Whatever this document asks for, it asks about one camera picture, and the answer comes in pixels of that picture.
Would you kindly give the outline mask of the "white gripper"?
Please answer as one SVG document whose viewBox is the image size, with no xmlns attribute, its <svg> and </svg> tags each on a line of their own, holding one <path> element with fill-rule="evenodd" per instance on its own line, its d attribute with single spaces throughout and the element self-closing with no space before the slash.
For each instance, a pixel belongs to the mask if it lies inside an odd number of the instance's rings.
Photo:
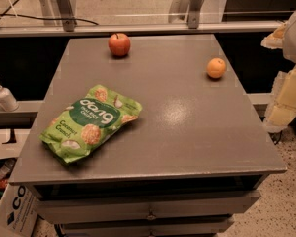
<svg viewBox="0 0 296 237">
<path fill-rule="evenodd" d="M 283 49 L 283 56 L 296 64 L 296 11 L 260 44 L 268 49 Z M 263 127 L 279 133 L 296 118 L 296 65 L 288 73 L 279 71 L 275 77 Z"/>
</svg>

